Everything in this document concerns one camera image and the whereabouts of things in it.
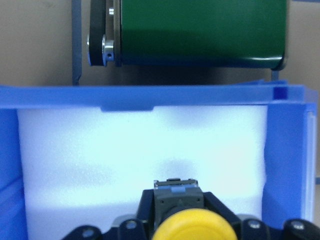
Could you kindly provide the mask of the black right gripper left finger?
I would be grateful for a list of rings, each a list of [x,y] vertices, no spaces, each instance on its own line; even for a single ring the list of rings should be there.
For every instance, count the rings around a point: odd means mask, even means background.
[[[154,191],[144,190],[135,214],[117,217],[107,232],[108,240],[149,240],[155,224]]]

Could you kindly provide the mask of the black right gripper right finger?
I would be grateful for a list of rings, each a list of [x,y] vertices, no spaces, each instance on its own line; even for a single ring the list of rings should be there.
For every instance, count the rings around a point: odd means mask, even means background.
[[[223,204],[213,193],[204,192],[203,199],[205,209],[210,210],[223,217],[231,225],[237,239],[241,240],[242,220],[225,204]]]

